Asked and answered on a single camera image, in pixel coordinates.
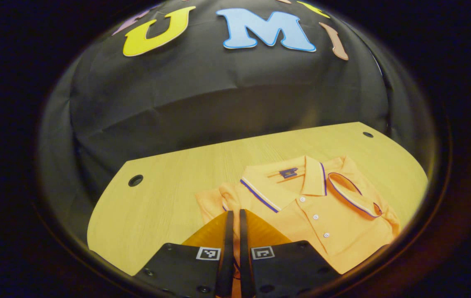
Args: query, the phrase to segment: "polo shirt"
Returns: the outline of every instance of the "polo shirt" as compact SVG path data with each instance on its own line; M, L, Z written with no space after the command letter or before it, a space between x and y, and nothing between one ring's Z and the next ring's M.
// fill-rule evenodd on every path
M197 193L204 223L234 211L234 256L239 261L239 210L258 215L291 241L307 240L338 273L360 264L400 232L395 211L341 156L309 156L247 166L239 183Z

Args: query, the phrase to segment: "wooden table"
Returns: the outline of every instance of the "wooden table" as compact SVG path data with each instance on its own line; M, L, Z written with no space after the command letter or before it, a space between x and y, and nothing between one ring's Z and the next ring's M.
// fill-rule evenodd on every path
M94 208L88 246L135 275L164 243L182 243L203 226L196 192L237 183L245 166L302 155L319 161L348 155L396 210L403 228L427 188L425 172L412 155L362 123L240 139L126 162ZM128 186L137 174L143 181Z

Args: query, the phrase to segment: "black cloth backdrop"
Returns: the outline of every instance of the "black cloth backdrop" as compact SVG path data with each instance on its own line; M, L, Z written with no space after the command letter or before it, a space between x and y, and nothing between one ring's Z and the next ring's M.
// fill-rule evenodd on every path
M186 31L135 57L125 34L156 19L147 38L165 32L167 13L196 6ZM314 53L276 44L225 49L228 27L216 11L246 8L263 19L300 18ZM71 64L50 95L39 138L41 179L58 220L86 243L95 202L124 162L239 138L360 121L394 139L423 166L432 142L425 95L380 42L325 10L273 0L163 2L118 32L116 24ZM336 57L326 23L349 60Z

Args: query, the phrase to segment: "letter m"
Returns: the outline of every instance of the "letter m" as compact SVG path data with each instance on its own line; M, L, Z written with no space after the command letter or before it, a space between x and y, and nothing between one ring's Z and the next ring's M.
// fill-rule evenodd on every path
M228 8L216 13L224 16L228 24L230 38L223 43L227 49L255 47L258 41L248 36L247 30L254 32L266 45L271 47L276 43L281 30L284 36L281 43L284 47L308 52L317 50L305 36L298 23L299 18L295 15L275 11L265 21L244 8Z

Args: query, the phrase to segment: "yellow letter u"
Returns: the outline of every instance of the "yellow letter u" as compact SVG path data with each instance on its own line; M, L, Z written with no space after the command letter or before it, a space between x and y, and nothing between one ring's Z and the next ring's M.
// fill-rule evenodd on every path
M195 9L195 6L181 8L180 10L166 14L166 17L171 17L168 30L153 38L146 38L145 36L147 35L149 26L154 24L156 19L129 31L125 35L127 39L123 45L123 54L127 57L138 56L175 39L188 27L188 14L193 9Z

